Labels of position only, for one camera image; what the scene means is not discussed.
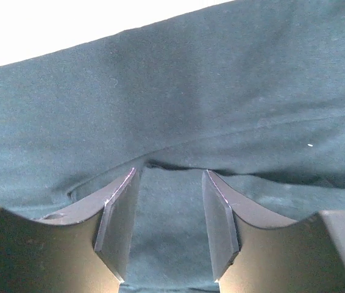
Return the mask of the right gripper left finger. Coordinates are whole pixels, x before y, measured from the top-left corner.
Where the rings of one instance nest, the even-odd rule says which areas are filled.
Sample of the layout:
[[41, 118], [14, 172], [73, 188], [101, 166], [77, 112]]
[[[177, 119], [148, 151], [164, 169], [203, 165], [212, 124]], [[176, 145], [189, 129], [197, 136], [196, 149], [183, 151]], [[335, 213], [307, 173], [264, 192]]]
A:
[[0, 207], [0, 292], [118, 292], [139, 182], [132, 169], [42, 219]]

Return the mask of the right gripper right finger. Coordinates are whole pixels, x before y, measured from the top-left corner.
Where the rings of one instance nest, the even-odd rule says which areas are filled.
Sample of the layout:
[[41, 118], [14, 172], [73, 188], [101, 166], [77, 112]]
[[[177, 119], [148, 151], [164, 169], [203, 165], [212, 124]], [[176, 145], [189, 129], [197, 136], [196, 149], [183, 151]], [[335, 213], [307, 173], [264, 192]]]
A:
[[345, 211], [296, 221], [202, 175], [213, 279], [221, 292], [345, 292]]

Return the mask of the black t shirt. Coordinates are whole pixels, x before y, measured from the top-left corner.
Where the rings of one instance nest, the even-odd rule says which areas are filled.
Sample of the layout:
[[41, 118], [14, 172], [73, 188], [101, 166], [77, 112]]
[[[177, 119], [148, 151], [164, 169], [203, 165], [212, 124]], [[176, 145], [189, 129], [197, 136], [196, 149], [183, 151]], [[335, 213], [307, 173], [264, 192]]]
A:
[[217, 292], [202, 172], [292, 219], [345, 210], [345, 1], [233, 1], [0, 67], [0, 206], [137, 168], [122, 292]]

